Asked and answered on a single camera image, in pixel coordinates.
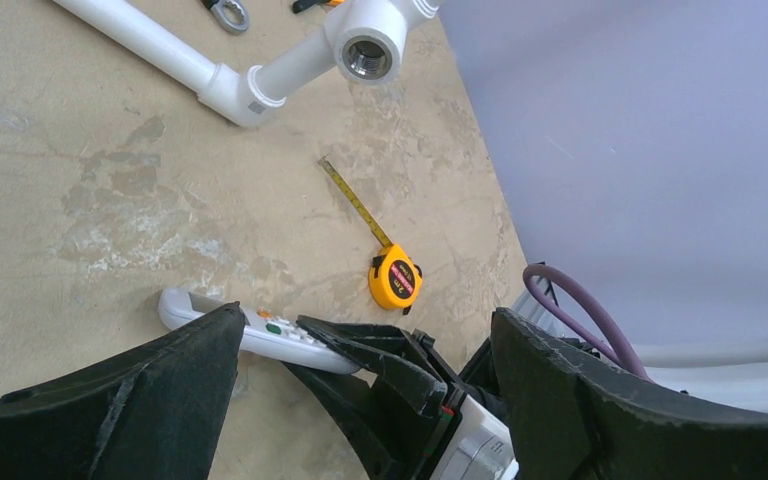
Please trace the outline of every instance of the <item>white remote control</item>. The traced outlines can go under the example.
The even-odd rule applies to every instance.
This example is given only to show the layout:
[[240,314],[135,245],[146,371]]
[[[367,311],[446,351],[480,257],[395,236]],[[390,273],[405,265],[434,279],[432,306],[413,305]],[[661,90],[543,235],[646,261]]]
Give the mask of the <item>white remote control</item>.
[[[226,303],[183,288],[166,288],[160,294],[157,313],[164,325],[175,330]],[[295,323],[263,310],[240,309],[246,317],[240,350],[331,373],[350,375],[360,370]]]

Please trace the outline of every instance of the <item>tape measure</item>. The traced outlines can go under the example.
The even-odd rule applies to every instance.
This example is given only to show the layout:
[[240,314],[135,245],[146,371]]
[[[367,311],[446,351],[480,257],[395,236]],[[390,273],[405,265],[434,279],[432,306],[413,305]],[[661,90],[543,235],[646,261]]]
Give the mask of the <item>tape measure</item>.
[[331,162],[322,157],[319,165],[331,180],[337,184],[337,188],[355,207],[363,221],[369,225],[369,229],[375,238],[381,243],[381,250],[372,259],[369,268],[369,291],[372,298],[381,308],[386,310],[401,309],[404,315],[410,312],[413,302],[419,295],[422,287],[422,270],[411,261],[407,253],[398,244],[393,243],[390,237],[384,233],[381,225],[372,218],[369,210],[363,206],[355,192],[343,177],[337,173]]

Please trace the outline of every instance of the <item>stained floor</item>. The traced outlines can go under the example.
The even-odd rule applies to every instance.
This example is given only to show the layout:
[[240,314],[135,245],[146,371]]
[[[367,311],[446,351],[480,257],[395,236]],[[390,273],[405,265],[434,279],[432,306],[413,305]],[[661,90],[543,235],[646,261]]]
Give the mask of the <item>stained floor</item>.
[[[232,37],[197,0],[133,2],[238,70],[322,24],[289,3],[248,1],[251,30]],[[423,266],[409,316],[368,294],[377,243],[317,166],[325,154]],[[460,367],[523,266],[439,22],[411,34],[394,83],[332,71],[247,131],[53,2],[0,2],[0,396],[163,335],[168,285],[422,328]],[[242,355],[211,478],[365,476],[305,388]]]

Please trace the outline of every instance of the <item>pipe fitting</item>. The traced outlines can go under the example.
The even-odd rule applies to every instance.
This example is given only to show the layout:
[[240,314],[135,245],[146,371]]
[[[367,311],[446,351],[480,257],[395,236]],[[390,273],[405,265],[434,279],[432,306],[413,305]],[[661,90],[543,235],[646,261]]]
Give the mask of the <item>pipe fitting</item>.
[[258,88],[255,78],[261,68],[253,66],[243,77],[228,65],[218,64],[207,87],[196,92],[199,101],[237,125],[260,125],[287,100],[273,100]]
[[350,81],[381,85],[398,75],[408,24],[393,2],[349,0],[328,13],[324,28],[337,68]]

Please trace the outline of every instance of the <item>floor stain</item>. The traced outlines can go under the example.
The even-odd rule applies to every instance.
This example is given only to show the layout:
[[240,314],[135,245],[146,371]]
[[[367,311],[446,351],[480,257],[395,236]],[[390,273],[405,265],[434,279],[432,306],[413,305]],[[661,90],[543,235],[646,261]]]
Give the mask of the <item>floor stain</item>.
[[222,296],[226,283],[247,267],[220,226],[192,206],[192,194],[158,183],[160,155],[128,150],[134,142],[156,142],[165,128],[153,117],[115,151],[80,160],[80,181],[61,199],[74,223],[52,250],[83,265],[88,274],[175,270],[187,275],[185,287]]
[[460,101],[441,95],[434,96],[434,103],[439,106],[439,114],[443,118],[442,124],[453,138],[459,139],[462,145],[474,145],[478,135],[469,122],[464,122],[465,118],[473,118]]
[[270,278],[277,279],[281,283],[293,285],[293,276],[289,272],[290,267],[274,258],[258,257],[249,265],[249,273],[255,280],[264,281]]
[[201,198],[186,188],[182,190],[182,193],[184,195],[184,200],[187,201],[187,204],[196,210],[204,210],[210,206],[205,199]]
[[128,139],[125,140],[125,145],[133,145],[141,141],[154,143],[160,140],[165,131],[166,124],[163,122],[163,119],[155,115],[131,132]]
[[0,130],[24,132],[31,119],[16,110],[0,107]]
[[231,398],[246,398],[251,393],[251,381],[249,379],[249,366],[252,364],[254,354],[240,352],[237,358],[237,379],[231,390]]
[[[331,163],[357,194],[363,205],[379,222],[386,222],[385,212],[399,207],[416,194],[403,161],[403,144],[372,144],[358,148],[335,144]],[[335,206],[350,219],[360,219],[357,211],[333,181],[326,178]]]
[[310,448],[300,458],[299,467],[305,472],[329,472],[321,478],[366,478],[360,460],[346,441],[330,442],[326,446]]
[[398,78],[376,87],[350,83],[349,92],[354,103],[356,124],[391,123],[401,118],[407,102],[405,87]]

